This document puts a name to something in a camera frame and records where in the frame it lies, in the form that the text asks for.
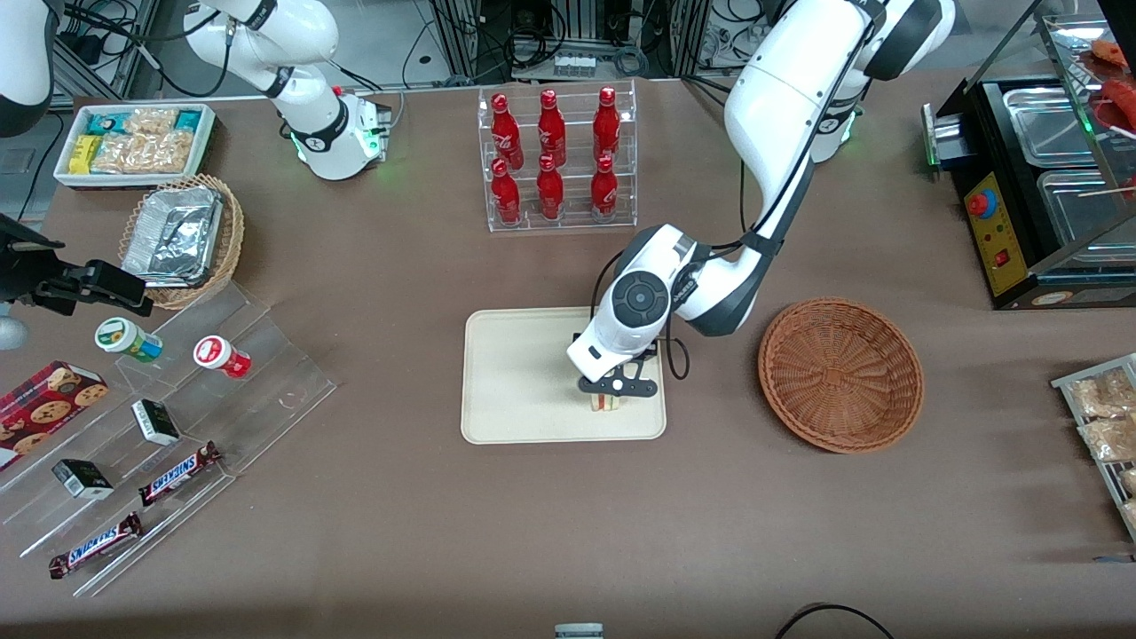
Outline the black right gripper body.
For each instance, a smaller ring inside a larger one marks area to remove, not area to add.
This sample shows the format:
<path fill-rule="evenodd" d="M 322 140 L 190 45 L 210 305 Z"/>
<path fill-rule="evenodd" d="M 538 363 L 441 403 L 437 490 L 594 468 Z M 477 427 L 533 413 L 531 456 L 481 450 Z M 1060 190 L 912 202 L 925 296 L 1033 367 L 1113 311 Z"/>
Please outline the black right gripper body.
<path fill-rule="evenodd" d="M 64 316 L 85 302 L 76 266 L 59 259 L 66 244 L 53 241 L 7 215 L 1 216 L 1 294 L 3 302 L 20 302 Z"/>

